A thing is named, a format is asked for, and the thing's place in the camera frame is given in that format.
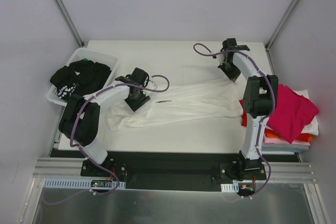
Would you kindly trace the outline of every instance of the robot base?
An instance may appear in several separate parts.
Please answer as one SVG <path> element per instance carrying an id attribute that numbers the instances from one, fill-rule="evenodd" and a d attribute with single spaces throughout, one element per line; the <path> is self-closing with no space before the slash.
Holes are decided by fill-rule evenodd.
<path id="1" fill-rule="evenodd" d="M 256 175 L 256 180 L 266 180 L 265 167 L 261 163 L 261 158 L 255 160 L 245 159 L 241 152 L 235 163 L 222 167 L 220 165 L 221 177 L 227 176 L 230 179 L 243 181 L 251 180 Z"/>

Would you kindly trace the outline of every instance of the orange cloth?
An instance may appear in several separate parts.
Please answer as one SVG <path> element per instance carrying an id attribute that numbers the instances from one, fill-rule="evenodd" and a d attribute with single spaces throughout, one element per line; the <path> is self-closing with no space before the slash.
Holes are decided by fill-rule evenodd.
<path id="1" fill-rule="evenodd" d="M 267 137 L 273 137 L 273 138 L 282 138 L 277 133 L 275 133 L 273 130 L 265 129 L 265 136 Z M 296 140 L 303 141 L 303 142 L 311 142 L 313 140 L 313 135 L 308 133 L 301 133 Z"/>

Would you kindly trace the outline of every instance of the white wall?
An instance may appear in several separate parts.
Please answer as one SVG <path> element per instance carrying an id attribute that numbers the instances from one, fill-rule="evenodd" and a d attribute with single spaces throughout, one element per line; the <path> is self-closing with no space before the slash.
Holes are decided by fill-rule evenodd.
<path id="1" fill-rule="evenodd" d="M 291 0 L 63 0 L 84 41 L 269 40 Z"/>
<path id="2" fill-rule="evenodd" d="M 59 107 L 50 76 L 76 49 L 53 0 L 0 0 L 0 223 L 16 223 Z"/>
<path id="3" fill-rule="evenodd" d="M 320 136 L 304 156 L 318 175 L 332 223 L 336 222 L 336 0 L 302 0 L 271 48 L 280 82 L 308 89 L 319 107 Z"/>

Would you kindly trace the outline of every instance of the white work surface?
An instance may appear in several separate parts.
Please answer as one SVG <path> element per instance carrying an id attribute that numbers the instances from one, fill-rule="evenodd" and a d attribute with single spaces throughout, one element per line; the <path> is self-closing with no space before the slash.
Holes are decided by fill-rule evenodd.
<path id="1" fill-rule="evenodd" d="M 88 48 L 102 50 L 119 58 L 115 77 L 132 73 L 139 67 L 149 75 L 167 76 L 171 84 L 191 84 L 218 78 L 227 78 L 217 69 L 217 60 L 202 57 L 193 50 L 196 41 L 117 41 L 91 40 Z M 219 51 L 222 42 L 204 42 L 212 51 Z M 271 68 L 261 42 L 239 42 L 248 45 L 251 57 L 261 70 L 271 73 Z M 164 84 L 161 78 L 155 78 Z M 243 98 L 246 80 L 237 79 L 238 95 Z M 102 113 L 98 139 L 109 151 L 126 152 L 180 152 L 180 153 L 238 153 L 246 128 L 241 119 L 212 118 L 169 125 L 127 128 L 111 132 L 106 125 L 106 112 Z M 62 137 L 59 150 L 71 150 L 69 140 Z"/>

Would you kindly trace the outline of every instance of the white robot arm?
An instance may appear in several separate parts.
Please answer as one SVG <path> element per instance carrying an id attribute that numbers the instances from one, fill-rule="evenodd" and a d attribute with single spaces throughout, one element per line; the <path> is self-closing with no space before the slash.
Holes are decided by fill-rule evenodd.
<path id="1" fill-rule="evenodd" d="M 274 111 L 277 103 L 278 78 L 275 75 L 265 75 L 250 57 L 250 49 L 246 45 L 238 46 L 236 39 L 227 39 L 218 53 L 203 54 L 212 56 L 219 61 L 219 66 L 225 75 L 236 81 L 240 73 L 247 80 L 244 93 L 244 111 L 247 113 L 247 130 L 245 141 L 236 163 L 230 165 L 226 175 L 242 181 L 245 175 L 256 174 L 264 170 L 261 163 L 261 145 L 268 117 Z"/>
<path id="2" fill-rule="evenodd" d="M 94 94 L 84 97 L 72 95 L 61 118 L 59 130 L 69 139 L 73 139 L 75 145 L 80 146 L 90 158 L 101 165 L 108 153 L 96 138 L 100 109 L 107 109 L 124 100 L 133 111 L 136 111 L 150 100 L 149 90 L 156 89 L 157 86 L 149 80 L 149 75 L 135 68 L 132 74 L 116 78 L 111 85 Z M 77 114 L 81 114 L 82 117 L 76 122 Z"/>

